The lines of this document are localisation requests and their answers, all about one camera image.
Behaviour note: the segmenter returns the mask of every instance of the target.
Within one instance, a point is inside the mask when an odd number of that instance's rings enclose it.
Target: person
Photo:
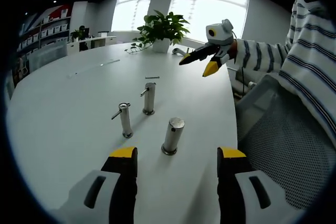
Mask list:
[[[87,28],[85,28],[85,26],[80,26],[79,30],[82,32],[81,36],[79,36],[79,40],[82,39],[86,39],[88,37],[88,32],[87,32]],[[80,42],[79,43],[79,51],[85,51],[88,50],[88,45],[86,44],[86,42]]]
[[[295,0],[284,45],[236,39],[228,54],[243,68],[278,72],[336,147],[336,30],[321,5]]]

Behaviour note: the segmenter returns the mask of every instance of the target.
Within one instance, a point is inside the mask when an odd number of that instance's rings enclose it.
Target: sleeve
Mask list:
[[[293,4],[290,28],[285,45],[237,39],[236,64],[262,72],[279,72],[293,44],[296,26],[296,1]]]

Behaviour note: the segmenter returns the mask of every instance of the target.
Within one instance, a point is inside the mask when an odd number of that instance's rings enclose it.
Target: chair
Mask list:
[[[66,41],[58,41],[31,53],[28,56],[30,73],[67,55]]]
[[[336,163],[323,128],[276,79],[263,79],[236,105],[238,149],[286,192],[296,209],[318,196]]]

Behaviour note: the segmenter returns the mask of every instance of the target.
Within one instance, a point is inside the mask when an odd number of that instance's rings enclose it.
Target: bright window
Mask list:
[[[117,0],[111,31],[135,31],[145,24],[151,0]]]
[[[205,27],[229,19],[238,38],[242,37],[248,0],[173,0],[170,11],[181,14],[190,25],[187,37],[207,42]]]

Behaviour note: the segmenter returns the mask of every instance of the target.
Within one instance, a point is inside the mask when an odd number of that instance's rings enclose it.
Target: white table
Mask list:
[[[18,166],[46,209],[109,153],[138,148],[135,223],[219,223],[217,148],[237,147],[235,107],[226,67],[203,78],[208,62],[179,66],[181,56],[130,44],[100,47],[54,61],[21,81],[7,123]],[[104,65],[111,60],[118,62]],[[160,76],[147,80],[145,77]],[[142,113],[147,82],[156,82],[155,114]],[[130,102],[134,136],[122,136],[118,104]],[[174,156],[161,151],[168,121],[185,128]]]

